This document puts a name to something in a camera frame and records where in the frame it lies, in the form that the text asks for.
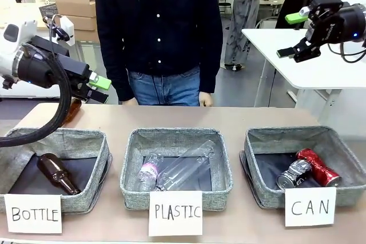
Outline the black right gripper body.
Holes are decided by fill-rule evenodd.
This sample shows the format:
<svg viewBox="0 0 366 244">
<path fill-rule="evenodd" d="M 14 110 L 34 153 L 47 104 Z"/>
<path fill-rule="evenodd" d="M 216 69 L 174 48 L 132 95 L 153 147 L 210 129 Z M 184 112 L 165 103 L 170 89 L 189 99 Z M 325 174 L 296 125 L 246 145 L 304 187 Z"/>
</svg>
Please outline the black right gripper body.
<svg viewBox="0 0 366 244">
<path fill-rule="evenodd" d="M 341 0 L 311 0 L 307 30 L 310 43 L 360 42 L 365 39 L 365 5 Z"/>
</svg>

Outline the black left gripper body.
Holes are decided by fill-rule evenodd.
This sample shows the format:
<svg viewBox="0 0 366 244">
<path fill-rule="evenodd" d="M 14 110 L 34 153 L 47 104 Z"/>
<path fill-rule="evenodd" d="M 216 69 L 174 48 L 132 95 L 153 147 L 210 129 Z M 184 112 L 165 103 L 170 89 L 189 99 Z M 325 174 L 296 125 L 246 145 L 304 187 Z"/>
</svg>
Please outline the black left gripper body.
<svg viewBox="0 0 366 244">
<path fill-rule="evenodd" d="M 91 97 L 93 90 L 87 85 L 92 74 L 89 65 L 71 58 L 64 47 L 36 35 L 20 50 L 23 56 L 16 65 L 16 76 L 20 80 L 45 89 L 56 85 L 56 76 L 46 63 L 55 54 L 70 82 L 71 95 L 78 99 Z"/>
</svg>

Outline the person's left hand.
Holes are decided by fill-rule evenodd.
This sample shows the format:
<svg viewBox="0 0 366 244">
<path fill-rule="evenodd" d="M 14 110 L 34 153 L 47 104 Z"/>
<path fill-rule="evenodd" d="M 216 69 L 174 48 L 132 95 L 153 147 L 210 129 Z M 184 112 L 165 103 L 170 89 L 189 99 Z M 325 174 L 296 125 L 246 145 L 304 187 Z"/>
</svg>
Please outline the person's left hand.
<svg viewBox="0 0 366 244">
<path fill-rule="evenodd" d="M 212 107 L 213 106 L 213 98 L 210 93 L 199 92 L 199 103 L 201 107 Z"/>
</svg>

